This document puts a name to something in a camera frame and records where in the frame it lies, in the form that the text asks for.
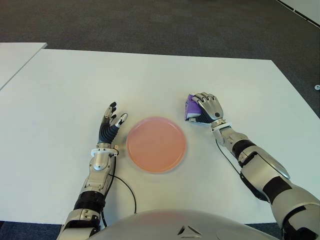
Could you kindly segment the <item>robot right hand black silver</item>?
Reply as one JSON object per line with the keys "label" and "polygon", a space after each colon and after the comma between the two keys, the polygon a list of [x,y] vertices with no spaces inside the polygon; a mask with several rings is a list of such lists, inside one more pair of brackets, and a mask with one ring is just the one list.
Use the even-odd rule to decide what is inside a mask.
{"label": "robot right hand black silver", "polygon": [[223,118],[223,110],[216,96],[210,93],[189,94],[185,103],[185,120],[211,124]]}

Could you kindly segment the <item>robot left hand black silver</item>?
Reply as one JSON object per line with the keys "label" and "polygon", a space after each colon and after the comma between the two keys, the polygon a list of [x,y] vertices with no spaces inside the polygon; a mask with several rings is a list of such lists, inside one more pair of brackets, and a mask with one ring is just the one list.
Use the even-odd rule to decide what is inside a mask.
{"label": "robot left hand black silver", "polygon": [[114,114],[116,109],[117,103],[114,101],[105,110],[99,128],[98,144],[111,144],[115,139],[120,127],[127,120],[127,113],[123,113],[119,118],[116,119],[117,115]]}

